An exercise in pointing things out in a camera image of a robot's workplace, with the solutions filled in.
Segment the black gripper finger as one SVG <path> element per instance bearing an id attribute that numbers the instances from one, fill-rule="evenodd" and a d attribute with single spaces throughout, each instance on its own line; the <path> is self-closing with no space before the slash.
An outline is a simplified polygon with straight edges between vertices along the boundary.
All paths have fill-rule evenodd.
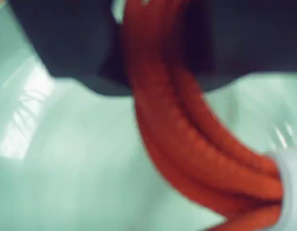
<path id="1" fill-rule="evenodd" d="M 103 96 L 130 96 L 120 25 L 110 0 L 11 0 L 16 20 L 51 76 Z"/>
<path id="2" fill-rule="evenodd" d="M 297 73 L 297 0 L 192 0 L 185 60 L 204 91 L 250 73 Z"/>

